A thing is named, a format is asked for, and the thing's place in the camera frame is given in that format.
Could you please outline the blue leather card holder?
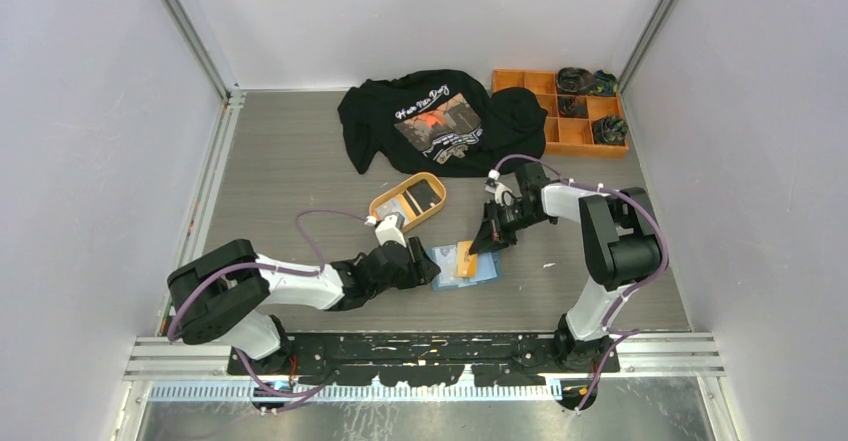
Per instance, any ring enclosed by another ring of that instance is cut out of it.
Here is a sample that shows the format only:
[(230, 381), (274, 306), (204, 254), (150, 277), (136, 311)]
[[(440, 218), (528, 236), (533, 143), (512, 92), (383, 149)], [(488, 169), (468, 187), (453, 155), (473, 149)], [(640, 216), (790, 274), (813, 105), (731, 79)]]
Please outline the blue leather card holder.
[(498, 253), (471, 255), (471, 241), (430, 248), (427, 254), (440, 273), (432, 281), (434, 291), (446, 291), (477, 286), (501, 278)]

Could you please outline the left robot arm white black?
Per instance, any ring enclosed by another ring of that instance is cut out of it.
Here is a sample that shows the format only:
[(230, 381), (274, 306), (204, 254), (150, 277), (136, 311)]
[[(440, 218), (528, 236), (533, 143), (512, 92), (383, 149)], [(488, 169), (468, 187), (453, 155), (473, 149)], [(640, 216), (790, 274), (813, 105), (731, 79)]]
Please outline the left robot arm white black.
[(168, 276), (175, 314), (166, 336), (187, 345), (224, 342), (277, 374), (290, 364), (292, 349), (279, 318), (260, 307), (350, 311), (387, 290), (428, 285), (440, 272), (416, 237), (323, 266), (274, 260), (236, 239)]

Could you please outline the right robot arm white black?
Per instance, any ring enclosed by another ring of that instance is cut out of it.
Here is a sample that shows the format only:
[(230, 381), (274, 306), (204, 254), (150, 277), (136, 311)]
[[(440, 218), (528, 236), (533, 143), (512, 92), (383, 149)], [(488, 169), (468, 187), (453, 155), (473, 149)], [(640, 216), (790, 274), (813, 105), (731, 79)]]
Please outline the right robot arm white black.
[(555, 362), (577, 372), (599, 363), (612, 344), (609, 327), (637, 286), (663, 271), (668, 254), (648, 193), (641, 187), (614, 190), (554, 180), (544, 165), (529, 162), (516, 172), (513, 192), (489, 172), (482, 223), (468, 251), (496, 252), (517, 243), (520, 230), (568, 220), (579, 225), (589, 278), (578, 301), (560, 318), (551, 341)]

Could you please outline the gold orange card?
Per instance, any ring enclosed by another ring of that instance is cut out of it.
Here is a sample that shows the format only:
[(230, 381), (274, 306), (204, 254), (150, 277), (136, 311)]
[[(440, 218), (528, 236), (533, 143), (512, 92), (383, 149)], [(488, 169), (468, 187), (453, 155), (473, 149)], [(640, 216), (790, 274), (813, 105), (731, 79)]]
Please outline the gold orange card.
[(473, 242), (460, 241), (456, 245), (455, 275), (459, 278), (473, 278), (477, 272), (477, 255), (471, 253)]

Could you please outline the yellow oval tray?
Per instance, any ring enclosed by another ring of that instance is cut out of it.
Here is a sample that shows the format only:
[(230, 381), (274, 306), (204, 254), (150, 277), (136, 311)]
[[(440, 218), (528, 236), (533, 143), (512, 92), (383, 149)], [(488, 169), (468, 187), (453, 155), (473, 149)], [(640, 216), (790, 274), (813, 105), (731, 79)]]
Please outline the yellow oval tray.
[(438, 213), (446, 197), (446, 187), (437, 176), (419, 172), (377, 196), (370, 203), (368, 213), (379, 220), (398, 214), (403, 220), (402, 231), (406, 233)]

